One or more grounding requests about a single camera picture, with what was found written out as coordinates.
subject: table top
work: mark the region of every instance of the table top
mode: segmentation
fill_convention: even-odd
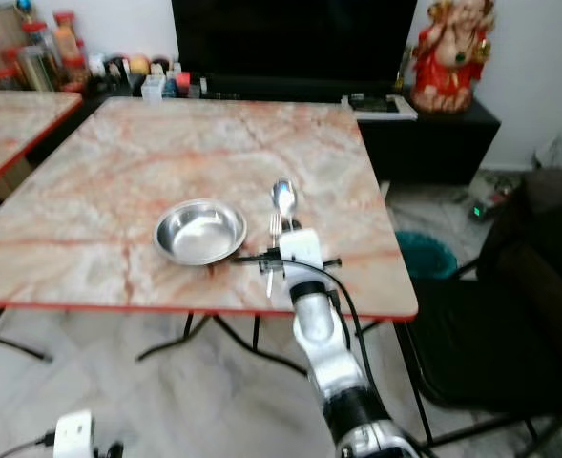
[[[81,104],[81,95],[0,91],[0,176]]]
[[[270,245],[269,189],[299,191],[297,219],[362,317],[406,320],[417,302],[352,113],[338,105],[108,100],[0,208],[0,304],[106,310],[292,312],[256,265],[179,266],[152,233],[179,202],[242,211],[242,254]]]

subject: tv stand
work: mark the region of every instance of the tv stand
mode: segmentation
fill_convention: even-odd
[[[414,104],[404,94],[410,105]],[[501,122],[475,98],[461,114],[416,121],[359,121],[379,181],[469,184]]]

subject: red statue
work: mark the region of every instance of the red statue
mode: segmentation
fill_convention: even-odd
[[[454,113],[471,102],[471,81],[480,80],[489,59],[493,0],[443,1],[428,14],[433,25],[419,35],[414,51],[416,85],[412,100],[428,112]]]

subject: teal dustbin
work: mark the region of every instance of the teal dustbin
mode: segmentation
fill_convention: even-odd
[[[450,249],[433,237],[419,232],[395,233],[410,277],[445,279],[457,269],[458,262]]]

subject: metal plate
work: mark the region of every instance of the metal plate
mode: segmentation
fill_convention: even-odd
[[[227,258],[244,242],[246,220],[218,200],[189,200],[159,220],[154,245],[165,258],[183,265],[206,265]]]

